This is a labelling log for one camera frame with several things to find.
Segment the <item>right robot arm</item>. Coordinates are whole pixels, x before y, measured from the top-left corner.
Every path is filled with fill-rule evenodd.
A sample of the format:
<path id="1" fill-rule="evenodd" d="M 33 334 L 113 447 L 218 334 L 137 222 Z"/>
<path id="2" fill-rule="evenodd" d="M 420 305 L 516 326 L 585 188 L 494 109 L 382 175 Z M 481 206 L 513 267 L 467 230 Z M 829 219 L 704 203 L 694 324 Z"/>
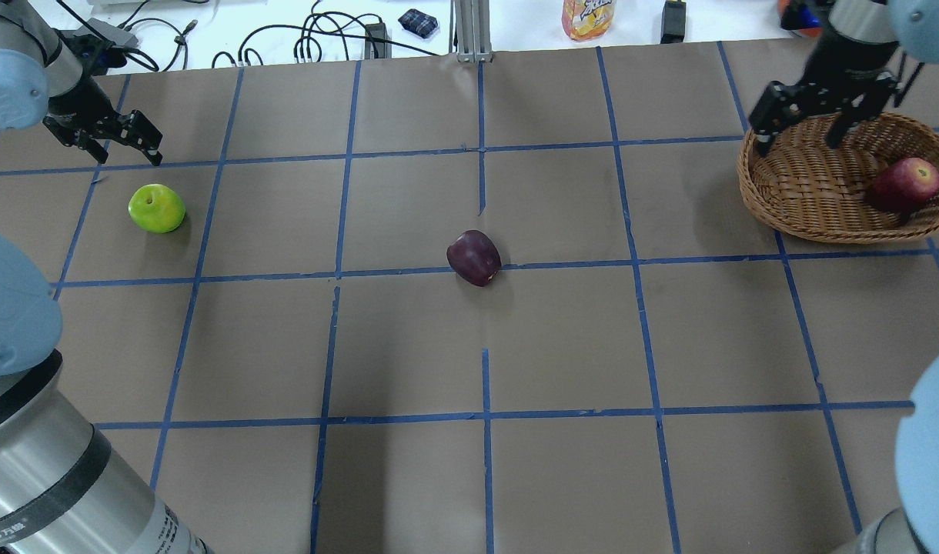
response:
<path id="1" fill-rule="evenodd" d="M 843 245 L 915 242 L 939 232 L 939 136 L 889 115 L 917 73 L 939 65 L 939 1 L 785 1 L 780 25 L 818 29 L 803 74 L 755 102 L 737 160 L 745 207 L 775 230 Z M 939 553 L 939 355 L 898 424 L 900 505 L 840 553 Z"/>

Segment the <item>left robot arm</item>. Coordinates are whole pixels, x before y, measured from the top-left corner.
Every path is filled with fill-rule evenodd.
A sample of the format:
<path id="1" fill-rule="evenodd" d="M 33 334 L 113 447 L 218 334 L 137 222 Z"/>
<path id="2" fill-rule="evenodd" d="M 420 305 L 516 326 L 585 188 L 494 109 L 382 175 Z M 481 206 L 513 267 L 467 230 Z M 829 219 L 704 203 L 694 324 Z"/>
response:
<path id="1" fill-rule="evenodd" d="M 26 1 L 0 1 L 0 130 L 43 123 L 107 161 L 102 142 L 162 161 L 161 132 L 121 115 L 79 52 Z M 62 311 L 35 263 L 0 235 L 0 553 L 209 553 L 58 390 Z"/>

